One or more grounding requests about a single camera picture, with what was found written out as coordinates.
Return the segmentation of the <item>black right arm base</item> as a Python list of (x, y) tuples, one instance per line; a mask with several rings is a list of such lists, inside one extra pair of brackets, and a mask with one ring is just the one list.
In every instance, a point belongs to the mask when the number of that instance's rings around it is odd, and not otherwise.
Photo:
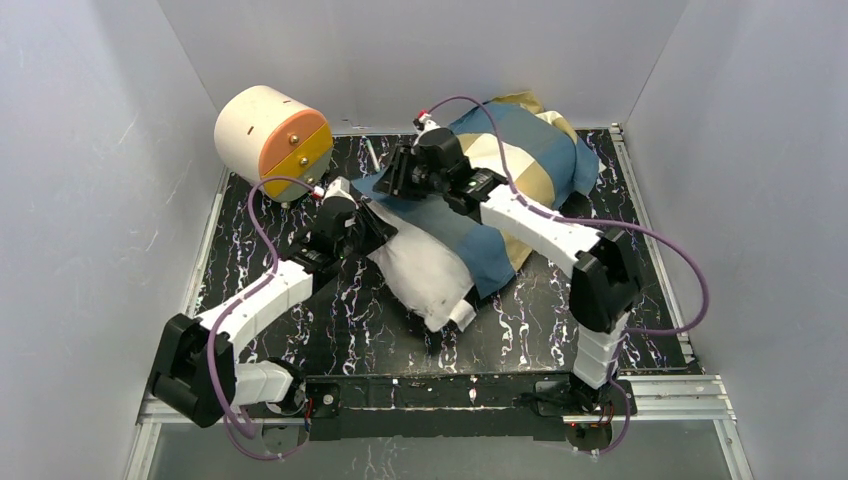
[(571, 448), (593, 456), (615, 449), (638, 412), (630, 382), (613, 376), (593, 389), (572, 373), (561, 380), (536, 382), (531, 390), (518, 394), (513, 404), (540, 417), (564, 419)]

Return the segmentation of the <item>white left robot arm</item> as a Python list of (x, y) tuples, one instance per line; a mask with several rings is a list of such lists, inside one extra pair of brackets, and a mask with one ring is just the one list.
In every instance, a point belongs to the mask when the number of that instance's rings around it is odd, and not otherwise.
[(201, 428), (225, 420), (252, 438), (256, 426), (247, 406), (294, 401), (303, 383), (295, 366), (282, 360), (242, 363), (241, 352), (335, 280), (345, 259), (367, 256), (398, 233), (344, 177), (307, 192), (319, 201), (312, 221), (286, 249), (269, 248), (272, 262), (262, 276), (218, 306), (196, 317), (176, 314), (164, 326), (147, 389)]

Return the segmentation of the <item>round cream drawer cabinet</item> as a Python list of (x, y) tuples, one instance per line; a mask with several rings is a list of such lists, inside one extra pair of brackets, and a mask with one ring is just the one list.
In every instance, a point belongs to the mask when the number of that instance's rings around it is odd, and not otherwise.
[(233, 173), (269, 198), (292, 202), (329, 168), (334, 138), (325, 116), (278, 90), (257, 85), (235, 95), (214, 127), (216, 151)]

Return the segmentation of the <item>blue beige white pillowcase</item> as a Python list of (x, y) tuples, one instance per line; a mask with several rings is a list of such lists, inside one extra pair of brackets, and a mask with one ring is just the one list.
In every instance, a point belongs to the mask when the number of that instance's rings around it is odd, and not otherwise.
[(407, 308), (487, 297), (534, 249), (568, 266), (593, 247), (593, 230), (557, 232), (550, 217), (593, 190), (599, 158), (532, 92), (496, 97), (447, 126), (423, 113), (416, 127), (380, 173), (352, 183), (396, 229), (371, 259)]

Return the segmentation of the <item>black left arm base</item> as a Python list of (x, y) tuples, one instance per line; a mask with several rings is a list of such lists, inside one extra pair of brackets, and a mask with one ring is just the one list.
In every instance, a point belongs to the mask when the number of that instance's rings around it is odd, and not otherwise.
[(289, 454), (310, 440), (314, 418), (338, 415), (340, 390), (335, 384), (295, 383), (281, 402), (259, 402), (246, 407), (259, 424), (259, 439), (268, 454)]

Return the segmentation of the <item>aluminium table frame rail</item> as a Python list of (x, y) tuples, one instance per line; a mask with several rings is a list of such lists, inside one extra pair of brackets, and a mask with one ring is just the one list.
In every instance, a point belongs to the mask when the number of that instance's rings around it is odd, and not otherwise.
[(251, 337), (238, 359), (287, 361), (307, 378), (312, 457), (360, 438), (456, 442), (491, 455), (477, 470), (489, 479), (506, 475), (507, 449), (528, 443), (580, 459), (612, 444), (601, 467), (580, 467), (576, 477), (750, 477), (724, 385), (701, 372), (685, 338), (629, 338), (620, 390), (605, 409), (585, 414), (533, 399), (564, 397), (578, 342), (569, 294), (565, 274), (532, 254), (500, 290), (471, 294), (465, 330), (430, 331), (378, 267), (356, 257)]

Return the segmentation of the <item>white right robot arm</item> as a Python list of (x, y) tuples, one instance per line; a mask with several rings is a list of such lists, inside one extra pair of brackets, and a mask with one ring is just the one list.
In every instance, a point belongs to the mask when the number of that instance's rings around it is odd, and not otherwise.
[(410, 201), (439, 196), (457, 214), (502, 230), (552, 261), (570, 279), (569, 310), (579, 324), (570, 390), (596, 400), (609, 389), (642, 290), (625, 232), (601, 232), (526, 199), (504, 172), (473, 166), (457, 135), (444, 127), (396, 147), (374, 189)]

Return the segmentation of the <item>white pillow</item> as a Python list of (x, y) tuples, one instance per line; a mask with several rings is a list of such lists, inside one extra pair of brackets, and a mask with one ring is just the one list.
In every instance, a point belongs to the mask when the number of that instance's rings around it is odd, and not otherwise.
[(474, 286), (462, 260), (435, 237), (372, 200), (368, 208), (397, 229), (384, 245), (368, 255), (392, 294), (424, 320), (431, 332), (449, 324), (464, 331), (476, 317), (466, 300)]

